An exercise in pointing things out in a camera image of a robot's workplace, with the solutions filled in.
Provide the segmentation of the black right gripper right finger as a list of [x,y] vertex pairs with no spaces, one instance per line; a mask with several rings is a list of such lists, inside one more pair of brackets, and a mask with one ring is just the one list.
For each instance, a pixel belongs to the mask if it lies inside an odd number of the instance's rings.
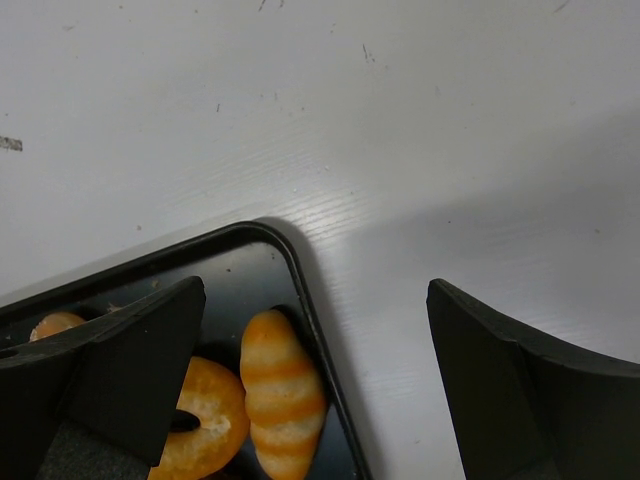
[[639,366],[508,317],[443,279],[426,300],[468,479],[636,479]]

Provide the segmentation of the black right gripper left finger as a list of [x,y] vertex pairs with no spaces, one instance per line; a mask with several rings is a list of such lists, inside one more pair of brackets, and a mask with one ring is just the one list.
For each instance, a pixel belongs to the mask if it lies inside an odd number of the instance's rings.
[[206,295],[188,277],[1,351],[4,479],[145,479],[158,465]]

